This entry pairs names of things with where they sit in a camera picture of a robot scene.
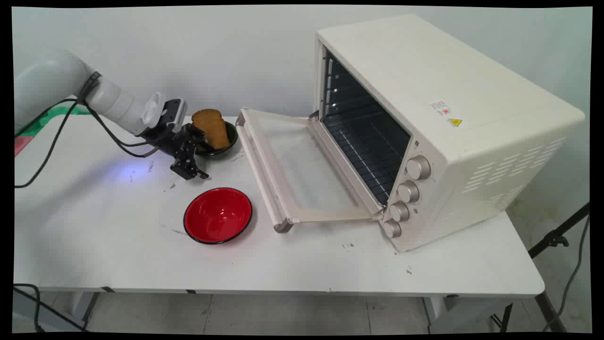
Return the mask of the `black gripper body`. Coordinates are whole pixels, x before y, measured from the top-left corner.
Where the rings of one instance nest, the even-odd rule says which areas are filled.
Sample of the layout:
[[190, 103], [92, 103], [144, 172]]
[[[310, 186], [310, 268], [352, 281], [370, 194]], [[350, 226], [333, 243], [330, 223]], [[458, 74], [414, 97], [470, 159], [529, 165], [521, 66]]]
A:
[[147, 128], [142, 132], [142, 138], [168, 155], [179, 155], [181, 151], [184, 151], [185, 145], [190, 142], [188, 138], [190, 123], [182, 125], [176, 133], [174, 127], [175, 124], [170, 123], [155, 128]]

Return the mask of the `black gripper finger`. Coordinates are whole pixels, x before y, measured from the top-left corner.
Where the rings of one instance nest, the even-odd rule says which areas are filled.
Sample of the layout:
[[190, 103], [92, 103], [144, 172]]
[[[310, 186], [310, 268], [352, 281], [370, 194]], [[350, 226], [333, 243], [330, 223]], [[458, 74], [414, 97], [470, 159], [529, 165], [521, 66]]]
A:
[[170, 165], [170, 170], [185, 180], [191, 180], [194, 177], [199, 177], [202, 180], [208, 179], [209, 174], [199, 169], [196, 164], [195, 151], [195, 144], [183, 142], [174, 151], [174, 162]]
[[198, 129], [192, 123], [183, 125], [183, 136], [186, 142], [201, 148], [207, 148], [209, 144], [205, 138], [203, 130]]

